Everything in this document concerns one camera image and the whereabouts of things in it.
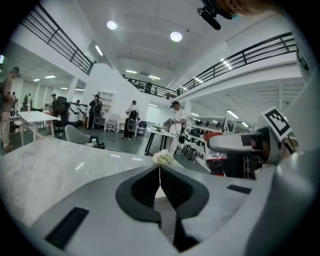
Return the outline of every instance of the gray floor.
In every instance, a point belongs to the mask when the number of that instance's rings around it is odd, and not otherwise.
[[[136,155],[144,155],[145,154],[145,149],[149,140],[149,133],[146,132],[144,138],[142,138],[142,135],[138,135],[135,137],[133,135],[131,140],[128,139],[122,139],[124,134],[123,131],[120,131],[119,133],[115,133],[113,131],[104,131],[102,128],[100,128],[98,131],[95,130],[87,130],[85,127],[79,126],[77,129],[84,134],[88,134],[91,136],[98,136],[99,137],[99,142],[102,143],[104,142],[104,145],[108,147],[108,150],[112,151],[121,151],[125,153],[130,153],[130,154],[136,154]],[[45,130],[42,128],[38,129],[38,132],[44,136],[51,134],[50,129],[47,127]],[[24,131],[23,133],[24,136],[24,143],[32,143],[33,141],[33,132],[27,132]],[[63,133],[61,136],[61,140],[66,140],[66,136]],[[21,135],[20,133],[15,133],[10,135],[10,142],[14,143],[14,149],[20,148],[22,146],[21,143]],[[3,148],[0,148],[0,157],[4,156],[7,154]],[[176,155],[174,157],[184,168],[201,172],[201,173],[208,173],[208,171],[201,166],[198,162],[191,163],[189,160],[184,158],[181,155],[180,150],[178,149],[176,152]]]

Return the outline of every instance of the round ceiling light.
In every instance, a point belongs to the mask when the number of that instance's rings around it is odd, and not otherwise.
[[[117,28],[117,23],[115,23],[114,21],[110,20],[110,21],[107,22],[106,26],[111,30],[115,30]]]
[[[172,32],[170,38],[172,41],[180,42],[182,40],[182,34],[179,32]]]

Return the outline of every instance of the black metal railing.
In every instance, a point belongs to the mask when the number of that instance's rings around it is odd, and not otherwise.
[[[177,97],[204,82],[210,81],[232,70],[275,56],[294,53],[296,49],[296,42],[291,32],[256,43],[230,57],[221,59],[217,64],[194,76],[190,81],[175,91],[175,96]]]
[[[166,98],[168,100],[173,99],[175,95],[175,91],[162,87],[160,85],[153,84],[151,82],[145,82],[137,79],[132,79],[128,77],[123,77],[126,79],[129,83],[131,83],[135,88],[137,88],[140,92],[151,94],[154,96],[158,96],[161,98]]]
[[[67,36],[41,4],[36,4],[21,24],[80,70],[87,75],[90,74],[94,63]]]

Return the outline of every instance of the white shirt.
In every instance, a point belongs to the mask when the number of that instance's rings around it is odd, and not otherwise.
[[[176,110],[174,112],[174,119],[177,121],[187,119],[185,111],[182,108],[180,108],[179,110]],[[181,131],[181,128],[182,128],[182,123],[173,123],[173,124],[171,124],[169,133],[176,135],[177,133],[179,133]]]
[[[128,113],[128,115],[126,116],[126,118],[129,118],[130,117],[130,114],[131,114],[131,111],[136,111],[136,113],[139,115],[139,109],[137,107],[137,105],[131,105],[129,106],[127,109],[126,109],[126,113]]]

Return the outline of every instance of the ceiling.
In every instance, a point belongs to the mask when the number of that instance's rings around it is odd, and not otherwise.
[[[213,46],[257,22],[256,17],[230,21],[218,16],[222,29],[214,30],[197,13],[197,8],[203,6],[201,0],[76,1],[113,69],[129,78],[164,87],[183,76],[190,64]],[[116,22],[117,29],[108,29],[108,21]],[[172,41],[172,32],[180,32],[182,40]],[[152,81],[125,70],[144,72],[161,80]]]
[[[303,79],[299,78],[294,81],[284,80],[277,85],[271,82],[242,85],[241,90],[233,88],[193,99],[191,112],[222,121],[226,110],[231,110],[240,117],[237,121],[255,125],[260,113],[271,107],[285,111],[296,99],[304,87],[303,84]]]
[[[19,67],[22,79],[30,82],[33,82],[34,79],[40,79],[40,81],[34,83],[53,88],[68,88],[74,78],[63,69],[12,41],[8,43],[1,54],[4,56],[1,73],[4,74],[8,74],[13,67]],[[46,79],[45,76],[48,75],[55,75],[56,78]],[[86,84],[83,81],[78,80],[77,87],[84,89],[85,86]]]

